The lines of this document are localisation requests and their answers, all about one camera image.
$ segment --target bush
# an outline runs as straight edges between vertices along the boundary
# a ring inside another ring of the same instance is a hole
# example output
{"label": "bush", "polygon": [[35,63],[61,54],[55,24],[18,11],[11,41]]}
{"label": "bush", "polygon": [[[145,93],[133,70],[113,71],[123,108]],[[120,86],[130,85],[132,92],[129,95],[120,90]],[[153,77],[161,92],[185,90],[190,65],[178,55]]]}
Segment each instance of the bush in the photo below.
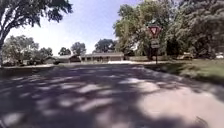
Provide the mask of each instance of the bush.
{"label": "bush", "polygon": [[11,67],[11,66],[15,66],[15,64],[12,63],[12,62],[6,62],[6,63],[2,64],[2,66],[4,66],[4,67]]}
{"label": "bush", "polygon": [[55,61],[53,64],[54,65],[59,65],[61,62],[60,61]]}
{"label": "bush", "polygon": [[147,56],[133,56],[133,57],[129,57],[130,61],[137,61],[137,62],[145,62],[145,61],[149,61]]}

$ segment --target traffic sign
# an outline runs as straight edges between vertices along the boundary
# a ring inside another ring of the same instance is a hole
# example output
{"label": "traffic sign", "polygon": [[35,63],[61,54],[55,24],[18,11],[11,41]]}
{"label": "traffic sign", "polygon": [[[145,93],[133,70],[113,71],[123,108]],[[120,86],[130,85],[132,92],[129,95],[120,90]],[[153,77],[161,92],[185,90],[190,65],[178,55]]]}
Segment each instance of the traffic sign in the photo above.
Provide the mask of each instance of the traffic sign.
{"label": "traffic sign", "polygon": [[159,48],[160,45],[159,44],[156,44],[156,45],[151,45],[151,48]]}
{"label": "traffic sign", "polygon": [[151,40],[151,47],[152,48],[159,48],[159,40],[158,39],[152,39]]}
{"label": "traffic sign", "polygon": [[149,30],[150,30],[153,38],[157,38],[161,29],[159,26],[149,26]]}

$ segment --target shrub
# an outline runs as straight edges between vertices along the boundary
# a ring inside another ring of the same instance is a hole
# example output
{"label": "shrub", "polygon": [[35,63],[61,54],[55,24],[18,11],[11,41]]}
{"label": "shrub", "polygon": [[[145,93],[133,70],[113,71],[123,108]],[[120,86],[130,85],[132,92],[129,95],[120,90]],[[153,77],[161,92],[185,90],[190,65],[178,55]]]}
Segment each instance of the shrub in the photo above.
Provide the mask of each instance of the shrub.
{"label": "shrub", "polygon": [[55,61],[53,64],[54,65],[59,65],[61,62],[60,61]]}

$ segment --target roof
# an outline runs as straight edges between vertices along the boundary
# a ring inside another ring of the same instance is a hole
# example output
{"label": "roof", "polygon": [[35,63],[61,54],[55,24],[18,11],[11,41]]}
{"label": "roof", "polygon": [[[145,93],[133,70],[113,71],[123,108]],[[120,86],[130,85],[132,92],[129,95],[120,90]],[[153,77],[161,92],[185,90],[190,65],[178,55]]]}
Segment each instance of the roof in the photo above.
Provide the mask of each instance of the roof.
{"label": "roof", "polygon": [[74,57],[76,55],[64,55],[64,56],[53,56],[55,59],[70,59],[71,57]]}
{"label": "roof", "polygon": [[93,54],[85,54],[80,57],[123,57],[124,53],[122,52],[113,52],[113,53],[93,53]]}

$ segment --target road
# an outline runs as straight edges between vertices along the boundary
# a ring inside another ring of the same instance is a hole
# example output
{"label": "road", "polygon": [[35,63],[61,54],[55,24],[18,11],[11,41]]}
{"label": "road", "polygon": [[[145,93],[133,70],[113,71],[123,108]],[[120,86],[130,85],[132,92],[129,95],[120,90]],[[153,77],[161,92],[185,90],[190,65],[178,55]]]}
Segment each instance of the road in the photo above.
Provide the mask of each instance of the road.
{"label": "road", "polygon": [[0,116],[9,128],[224,127],[222,87],[139,65],[76,65],[0,81]]}

